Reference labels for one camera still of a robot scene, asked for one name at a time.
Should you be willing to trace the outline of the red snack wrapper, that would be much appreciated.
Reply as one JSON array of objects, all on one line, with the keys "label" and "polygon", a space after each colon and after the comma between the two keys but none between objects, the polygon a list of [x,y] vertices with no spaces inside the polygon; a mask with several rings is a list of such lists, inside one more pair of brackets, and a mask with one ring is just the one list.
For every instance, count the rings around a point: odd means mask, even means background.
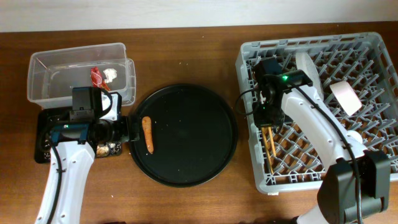
[{"label": "red snack wrapper", "polygon": [[110,88],[107,86],[105,81],[103,80],[102,74],[99,71],[98,67],[93,67],[90,70],[90,78],[94,87],[105,89],[106,91],[110,91]]}]

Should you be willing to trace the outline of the food scraps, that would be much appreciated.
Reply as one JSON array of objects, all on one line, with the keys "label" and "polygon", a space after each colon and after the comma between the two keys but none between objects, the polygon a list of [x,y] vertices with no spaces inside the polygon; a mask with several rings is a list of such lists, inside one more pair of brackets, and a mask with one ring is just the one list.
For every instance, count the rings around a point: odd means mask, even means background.
[{"label": "food scraps", "polygon": [[96,150],[96,157],[118,156],[122,151],[121,143],[110,142],[103,146],[98,146]]}]

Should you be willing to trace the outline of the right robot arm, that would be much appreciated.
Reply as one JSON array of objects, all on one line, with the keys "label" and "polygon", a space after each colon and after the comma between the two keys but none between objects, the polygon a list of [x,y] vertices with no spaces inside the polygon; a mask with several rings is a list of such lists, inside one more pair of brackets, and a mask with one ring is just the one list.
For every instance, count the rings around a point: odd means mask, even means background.
[{"label": "right robot arm", "polygon": [[292,223],[362,223],[387,210],[391,162],[349,133],[324,104],[302,70],[284,73],[276,58],[252,68],[259,102],[257,127],[280,126],[289,117],[315,148],[326,175],[317,204]]}]

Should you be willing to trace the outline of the wooden chopstick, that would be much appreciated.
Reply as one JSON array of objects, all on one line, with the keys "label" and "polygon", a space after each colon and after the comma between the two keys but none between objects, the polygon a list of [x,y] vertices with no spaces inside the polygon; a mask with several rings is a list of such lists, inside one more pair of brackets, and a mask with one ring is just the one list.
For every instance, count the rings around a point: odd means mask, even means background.
[{"label": "wooden chopstick", "polygon": [[273,156],[276,157],[276,150],[275,150],[275,144],[274,144],[274,137],[273,137],[272,128],[268,127],[267,129],[268,129],[269,138],[270,138],[270,142],[271,142],[272,154],[273,154]]},{"label": "wooden chopstick", "polygon": [[272,164],[271,164],[271,155],[270,155],[269,147],[268,147],[268,144],[267,144],[265,127],[261,128],[261,132],[262,132],[262,138],[263,138],[263,142],[264,142],[265,149],[266,149],[266,156],[267,156],[267,161],[268,161],[268,165],[269,165],[269,170],[270,170],[271,174],[273,175],[274,171],[273,171]]}]

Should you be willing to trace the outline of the white tissue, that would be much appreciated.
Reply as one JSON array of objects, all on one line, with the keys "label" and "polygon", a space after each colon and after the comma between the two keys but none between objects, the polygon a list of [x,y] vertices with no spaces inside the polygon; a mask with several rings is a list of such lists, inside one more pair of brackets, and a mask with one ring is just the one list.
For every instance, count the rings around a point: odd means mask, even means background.
[{"label": "white tissue", "polygon": [[104,82],[105,83],[111,83],[114,79],[117,78],[118,74],[117,74],[117,70],[114,68],[107,68],[103,71],[103,73],[105,74],[105,79]]}]

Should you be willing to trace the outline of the pink bowl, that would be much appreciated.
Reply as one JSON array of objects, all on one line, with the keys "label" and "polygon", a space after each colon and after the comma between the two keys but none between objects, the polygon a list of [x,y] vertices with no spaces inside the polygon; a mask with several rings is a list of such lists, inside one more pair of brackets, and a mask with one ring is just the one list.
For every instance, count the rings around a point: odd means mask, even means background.
[{"label": "pink bowl", "polygon": [[360,99],[347,81],[334,83],[330,89],[348,116],[354,115],[362,107]]}]

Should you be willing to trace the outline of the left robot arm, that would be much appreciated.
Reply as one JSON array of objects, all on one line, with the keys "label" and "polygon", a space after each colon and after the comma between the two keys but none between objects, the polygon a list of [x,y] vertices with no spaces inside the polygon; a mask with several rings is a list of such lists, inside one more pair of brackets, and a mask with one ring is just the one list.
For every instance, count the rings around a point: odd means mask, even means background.
[{"label": "left robot arm", "polygon": [[121,150],[129,136],[121,95],[97,87],[72,91],[72,105],[41,114],[36,150],[49,154],[50,169],[36,223],[79,223],[88,173],[98,148]]}]

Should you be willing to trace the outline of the grey round plate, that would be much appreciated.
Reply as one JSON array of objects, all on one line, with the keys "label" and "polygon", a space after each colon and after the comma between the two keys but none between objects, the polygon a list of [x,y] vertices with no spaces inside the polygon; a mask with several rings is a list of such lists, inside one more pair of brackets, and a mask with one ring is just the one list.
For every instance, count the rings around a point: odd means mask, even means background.
[{"label": "grey round plate", "polygon": [[324,100],[324,94],[322,90],[322,85],[320,81],[320,76],[317,71],[317,68],[306,52],[298,52],[295,54],[295,63],[298,70],[302,70],[309,79],[313,82],[313,86],[317,89],[318,95],[320,99]]}]

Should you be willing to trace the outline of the light blue plastic cup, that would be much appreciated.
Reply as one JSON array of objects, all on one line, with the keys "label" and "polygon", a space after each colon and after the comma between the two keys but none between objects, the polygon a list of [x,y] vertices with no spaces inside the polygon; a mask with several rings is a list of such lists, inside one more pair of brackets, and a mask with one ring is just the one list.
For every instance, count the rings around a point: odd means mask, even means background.
[{"label": "light blue plastic cup", "polygon": [[357,142],[359,142],[360,144],[363,143],[363,138],[362,136],[357,132],[357,131],[353,131],[353,130],[348,130],[347,131],[347,136],[350,138],[355,139]]}]

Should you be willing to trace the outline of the orange carrot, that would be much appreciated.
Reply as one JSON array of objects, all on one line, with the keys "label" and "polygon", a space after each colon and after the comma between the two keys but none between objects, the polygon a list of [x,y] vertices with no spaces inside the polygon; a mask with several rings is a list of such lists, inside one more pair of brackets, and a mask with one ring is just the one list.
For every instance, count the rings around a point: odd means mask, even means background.
[{"label": "orange carrot", "polygon": [[150,154],[154,153],[154,144],[152,140],[152,121],[149,116],[142,119],[142,129],[144,131],[144,138],[146,141],[147,150]]}]

